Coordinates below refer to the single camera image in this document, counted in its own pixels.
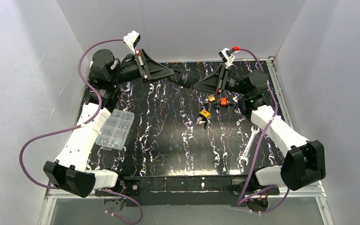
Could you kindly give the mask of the small brass padlock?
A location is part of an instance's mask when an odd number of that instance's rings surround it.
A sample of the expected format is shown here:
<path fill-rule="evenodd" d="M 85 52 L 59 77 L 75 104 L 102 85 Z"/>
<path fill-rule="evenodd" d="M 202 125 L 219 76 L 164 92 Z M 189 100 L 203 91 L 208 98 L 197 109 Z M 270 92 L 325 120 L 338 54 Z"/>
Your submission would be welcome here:
<path fill-rule="evenodd" d="M 208 102 L 214 102 L 216 100 L 216 95 L 215 94 L 208 95 L 207 100 Z"/>

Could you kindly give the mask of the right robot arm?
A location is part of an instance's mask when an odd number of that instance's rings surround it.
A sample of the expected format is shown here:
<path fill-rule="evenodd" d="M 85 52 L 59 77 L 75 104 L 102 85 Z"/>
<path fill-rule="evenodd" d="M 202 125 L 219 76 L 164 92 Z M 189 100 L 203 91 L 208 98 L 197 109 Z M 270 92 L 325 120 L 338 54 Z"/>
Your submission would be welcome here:
<path fill-rule="evenodd" d="M 268 95 L 273 95 L 268 75 L 256 69 L 248 75 L 239 76 L 220 64 L 206 78 L 193 80 L 192 88 L 211 94 L 224 90 L 242 94 L 238 107 L 242 114 L 250 117 L 250 122 L 262 130 L 284 154 L 280 166 L 253 169 L 244 183 L 246 190 L 257 190 L 271 185 L 285 185 L 296 191 L 326 177 L 324 146 L 318 141 L 310 141 L 292 129 L 280 116 L 278 105 L 271 107 Z"/>

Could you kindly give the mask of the black padlock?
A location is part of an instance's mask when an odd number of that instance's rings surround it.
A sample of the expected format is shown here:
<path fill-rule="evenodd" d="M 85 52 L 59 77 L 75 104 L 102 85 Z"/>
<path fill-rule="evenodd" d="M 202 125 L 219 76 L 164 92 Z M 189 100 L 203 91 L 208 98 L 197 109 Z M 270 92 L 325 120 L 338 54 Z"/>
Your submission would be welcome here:
<path fill-rule="evenodd" d="M 199 81 L 196 74 L 184 70 L 173 69 L 174 74 L 167 79 L 183 88 L 193 89 L 193 85 Z"/>

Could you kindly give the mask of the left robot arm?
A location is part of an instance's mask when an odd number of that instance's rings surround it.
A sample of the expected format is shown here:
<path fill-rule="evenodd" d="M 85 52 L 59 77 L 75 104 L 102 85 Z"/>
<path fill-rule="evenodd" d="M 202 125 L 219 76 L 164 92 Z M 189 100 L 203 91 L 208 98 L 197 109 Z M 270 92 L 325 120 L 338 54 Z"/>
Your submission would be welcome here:
<path fill-rule="evenodd" d="M 143 49 L 123 60 L 108 49 L 95 52 L 89 75 L 92 87 L 85 90 L 77 128 L 56 159 L 44 165 L 50 182 L 80 197 L 87 197 L 95 189 L 115 187 L 119 180 L 115 170 L 88 170 L 87 164 L 95 145 L 111 150 L 124 148 L 135 115 L 116 109 L 120 85 L 136 79 L 151 83 L 172 75 L 174 70 L 151 59 Z"/>

